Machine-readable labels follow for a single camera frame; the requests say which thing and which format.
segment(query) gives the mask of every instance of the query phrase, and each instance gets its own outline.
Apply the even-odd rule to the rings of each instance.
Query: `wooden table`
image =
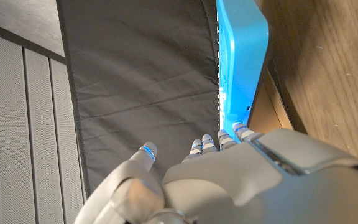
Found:
[[[260,0],[294,128],[358,157],[358,0]]]

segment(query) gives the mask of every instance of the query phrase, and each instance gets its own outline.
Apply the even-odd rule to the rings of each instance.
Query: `dark gray fabric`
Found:
[[[58,0],[91,190],[147,141],[158,180],[194,139],[218,142],[215,5]]]

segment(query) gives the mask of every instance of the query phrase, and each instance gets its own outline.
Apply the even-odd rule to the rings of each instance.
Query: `gray slatted panel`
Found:
[[[73,105],[66,65],[51,60],[58,151],[67,223],[73,223],[83,205]]]
[[[0,222],[35,223],[22,47],[0,38]]]
[[[25,49],[39,223],[63,223],[48,58]]]

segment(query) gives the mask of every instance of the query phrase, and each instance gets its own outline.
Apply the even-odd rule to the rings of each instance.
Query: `blue tray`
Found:
[[[269,41],[267,21],[254,0],[217,0],[220,129],[247,124]]]

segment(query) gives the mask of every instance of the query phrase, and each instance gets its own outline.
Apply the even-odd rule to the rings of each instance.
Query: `robotic hand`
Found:
[[[233,125],[193,142],[158,183],[142,146],[100,184],[75,223],[358,223],[358,160],[307,135]]]

